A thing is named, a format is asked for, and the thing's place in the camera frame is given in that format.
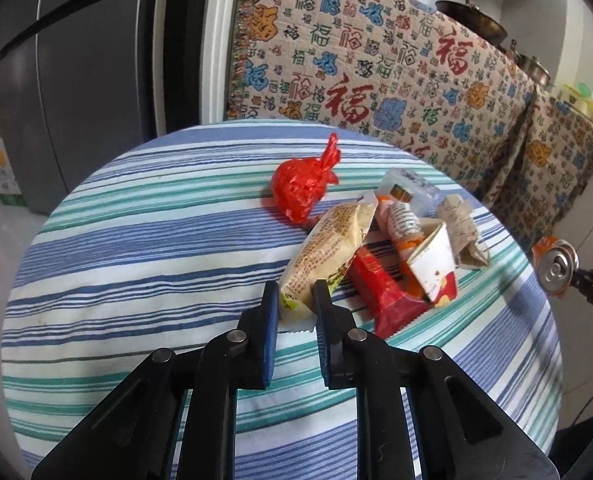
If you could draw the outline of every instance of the red plastic bag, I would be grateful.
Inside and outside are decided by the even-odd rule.
[[[348,275],[375,318],[375,334],[381,339],[399,332],[432,308],[427,301],[414,298],[383,268],[365,246],[358,251]]]
[[[336,134],[331,134],[320,158],[292,158],[283,162],[272,175],[272,194],[276,206],[294,224],[302,224],[325,194],[328,184],[339,184],[333,173],[341,160],[336,147]]]

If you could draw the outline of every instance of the striped tablecloth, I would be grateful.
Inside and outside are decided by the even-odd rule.
[[[184,130],[120,156],[54,211],[20,265],[1,340],[7,409],[32,467],[153,349],[203,346],[259,302],[264,282],[279,278],[305,237],[273,205],[272,173],[292,156],[318,156],[332,130],[284,122]],[[518,245],[427,164],[334,131],[340,184],[318,210],[374,189],[395,166],[473,202],[491,266],[459,270],[458,299],[389,342],[441,346],[548,449],[561,399],[560,349]],[[368,244],[397,272],[397,255],[378,231]],[[372,328],[349,282],[333,299]],[[355,396],[323,386],[314,333],[279,334],[272,385],[240,392],[236,424],[238,480],[356,478]]]

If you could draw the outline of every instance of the cooking pot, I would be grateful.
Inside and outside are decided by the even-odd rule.
[[[465,0],[465,5],[439,0],[435,5],[440,12],[465,25],[493,46],[499,46],[508,37],[507,31],[501,24],[481,12],[479,7],[471,3],[471,0]]]
[[[537,56],[524,56],[518,54],[516,58],[517,66],[525,72],[532,81],[540,84],[543,88],[550,84],[550,74],[543,68]]]

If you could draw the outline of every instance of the crumpled paper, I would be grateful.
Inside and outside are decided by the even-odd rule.
[[[483,269],[490,264],[490,254],[472,219],[472,207],[459,195],[448,195],[439,204],[437,218],[448,227],[448,237],[457,266],[463,269]]]

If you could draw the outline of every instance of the paper box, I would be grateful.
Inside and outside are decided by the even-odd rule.
[[[444,306],[457,296],[454,257],[445,222],[422,218],[426,239],[408,258],[407,264],[421,288],[436,306]]]

